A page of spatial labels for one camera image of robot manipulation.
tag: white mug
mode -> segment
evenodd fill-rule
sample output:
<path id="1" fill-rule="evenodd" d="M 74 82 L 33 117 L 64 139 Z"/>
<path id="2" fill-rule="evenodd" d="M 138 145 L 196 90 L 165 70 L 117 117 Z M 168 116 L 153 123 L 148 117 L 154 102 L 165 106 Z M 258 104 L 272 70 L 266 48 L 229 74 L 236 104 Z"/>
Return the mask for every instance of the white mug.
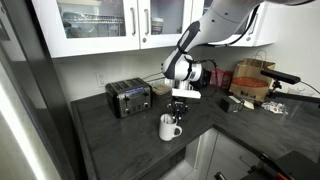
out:
<path id="1" fill-rule="evenodd" d="M 179 134 L 174 134 L 175 130 L 179 129 Z M 159 137 L 164 141 L 171 141 L 173 138 L 180 136 L 182 128 L 177 126 L 176 121 L 170 114 L 163 114 L 160 117 Z"/>

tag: mug handle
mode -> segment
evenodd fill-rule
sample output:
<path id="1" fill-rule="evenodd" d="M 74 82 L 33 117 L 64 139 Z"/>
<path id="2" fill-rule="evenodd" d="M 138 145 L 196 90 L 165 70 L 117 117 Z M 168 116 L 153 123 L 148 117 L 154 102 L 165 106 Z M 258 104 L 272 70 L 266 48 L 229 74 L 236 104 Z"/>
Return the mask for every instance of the mug handle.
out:
<path id="1" fill-rule="evenodd" d="M 176 138 L 182 134 L 182 128 L 180 126 L 176 126 L 176 129 L 179 129 L 180 133 L 179 134 L 174 134 L 173 138 Z"/>

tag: electrical outlet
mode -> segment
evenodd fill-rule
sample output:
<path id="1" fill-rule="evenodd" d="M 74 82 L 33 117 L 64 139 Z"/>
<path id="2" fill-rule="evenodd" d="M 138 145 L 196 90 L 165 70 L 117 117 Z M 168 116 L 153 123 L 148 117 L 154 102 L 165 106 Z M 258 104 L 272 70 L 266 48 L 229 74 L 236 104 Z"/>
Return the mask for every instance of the electrical outlet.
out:
<path id="1" fill-rule="evenodd" d="M 97 77 L 98 87 L 103 87 L 106 85 L 106 82 L 104 80 L 104 76 L 102 73 L 96 73 L 96 77 Z"/>

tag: dark countertop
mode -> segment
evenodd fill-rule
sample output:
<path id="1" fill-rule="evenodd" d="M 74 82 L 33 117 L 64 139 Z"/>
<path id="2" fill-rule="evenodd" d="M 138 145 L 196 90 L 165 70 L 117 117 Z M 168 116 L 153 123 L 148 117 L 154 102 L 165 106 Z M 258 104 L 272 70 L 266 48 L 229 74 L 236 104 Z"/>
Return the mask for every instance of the dark countertop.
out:
<path id="1" fill-rule="evenodd" d="M 159 118 L 168 113 L 168 95 L 154 96 L 151 109 L 123 119 L 113 116 L 104 94 L 72 102 L 89 178 L 139 179 L 212 126 L 275 159 L 296 150 L 318 160 L 320 109 L 316 104 L 288 101 L 298 104 L 289 115 L 262 108 L 225 113 L 218 106 L 224 94 L 212 92 L 207 88 L 201 100 L 188 100 L 191 111 L 179 122 L 183 133 L 170 142 L 158 137 Z"/>

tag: gray countertop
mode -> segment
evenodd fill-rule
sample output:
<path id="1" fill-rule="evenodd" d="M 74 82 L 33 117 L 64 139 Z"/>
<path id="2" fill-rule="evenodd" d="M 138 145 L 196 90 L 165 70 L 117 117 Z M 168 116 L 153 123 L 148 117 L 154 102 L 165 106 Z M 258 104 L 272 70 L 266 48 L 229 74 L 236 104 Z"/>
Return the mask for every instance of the gray countertop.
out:
<path id="1" fill-rule="evenodd" d="M 169 112 L 168 94 L 154 96 L 151 109 L 123 119 L 114 117 L 104 94 L 72 102 L 89 178 L 139 179 L 210 127 L 275 159 L 296 150 L 318 160 L 317 105 L 287 101 L 297 104 L 295 112 L 289 115 L 273 114 L 262 108 L 225 113 L 218 106 L 224 94 L 212 92 L 213 88 L 206 88 L 201 100 L 188 100 L 191 111 L 179 122 L 183 133 L 170 142 L 158 137 L 159 118 Z"/>

